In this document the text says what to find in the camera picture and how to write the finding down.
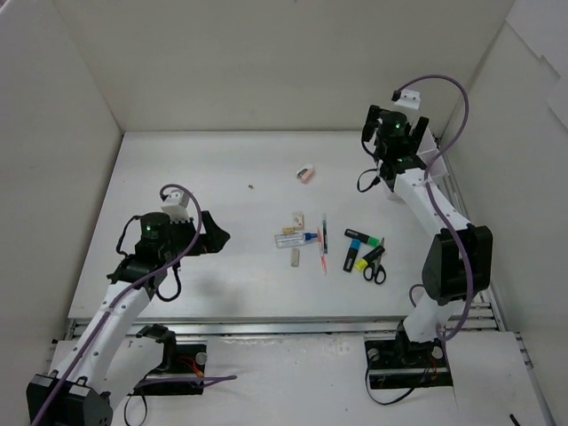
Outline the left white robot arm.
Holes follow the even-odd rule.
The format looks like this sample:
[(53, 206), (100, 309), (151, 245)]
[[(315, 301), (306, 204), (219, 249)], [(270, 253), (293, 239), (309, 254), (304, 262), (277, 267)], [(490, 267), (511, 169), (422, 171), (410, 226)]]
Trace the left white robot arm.
[(175, 333), (159, 324), (126, 335), (186, 256), (220, 252), (230, 240), (208, 211), (197, 218), (164, 212), (138, 216), (140, 237), (108, 278), (98, 312), (73, 350), (47, 375), (35, 375), (26, 396), (34, 425), (108, 425), (114, 408), (154, 370), (178, 360)]

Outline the blue cap black highlighter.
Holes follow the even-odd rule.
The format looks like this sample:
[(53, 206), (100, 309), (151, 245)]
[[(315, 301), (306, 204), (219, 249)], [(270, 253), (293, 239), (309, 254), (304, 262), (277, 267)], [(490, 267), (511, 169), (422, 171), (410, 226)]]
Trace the blue cap black highlighter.
[(359, 253), (360, 241), (352, 239), (343, 262), (343, 271), (351, 272)]

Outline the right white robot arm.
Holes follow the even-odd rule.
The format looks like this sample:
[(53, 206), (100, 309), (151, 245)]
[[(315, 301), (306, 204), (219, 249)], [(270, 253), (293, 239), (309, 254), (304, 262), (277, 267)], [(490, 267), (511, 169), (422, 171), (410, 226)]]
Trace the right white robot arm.
[(361, 133), (373, 143), (376, 182), (402, 200), (432, 238), (422, 268), (424, 294), (403, 320), (404, 336), (394, 341), (395, 360), (412, 366), (424, 343), (453, 338), (468, 318), (474, 297), (491, 278), (493, 234), (454, 209), (430, 177), (431, 166), (418, 154), (428, 121), (411, 125), (407, 116), (372, 105)]

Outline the green teal pen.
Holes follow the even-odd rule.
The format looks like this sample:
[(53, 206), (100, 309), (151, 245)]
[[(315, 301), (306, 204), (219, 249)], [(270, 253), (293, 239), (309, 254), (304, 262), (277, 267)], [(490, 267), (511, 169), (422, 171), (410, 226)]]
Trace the green teal pen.
[(323, 251), (326, 255), (328, 253), (328, 242), (327, 242), (327, 214), (323, 213), (321, 216), (321, 235), (322, 235), (322, 245)]

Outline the red pen with clear cap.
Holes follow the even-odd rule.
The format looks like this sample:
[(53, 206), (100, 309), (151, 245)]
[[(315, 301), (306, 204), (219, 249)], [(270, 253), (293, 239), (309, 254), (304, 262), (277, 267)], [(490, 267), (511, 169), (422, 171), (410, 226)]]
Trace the red pen with clear cap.
[(327, 259), (326, 259), (326, 249), (324, 244), (323, 232), (321, 231), (320, 227), (317, 227), (317, 234), (318, 234), (318, 244), (319, 244), (319, 257), (322, 272), (324, 275), (327, 275)]

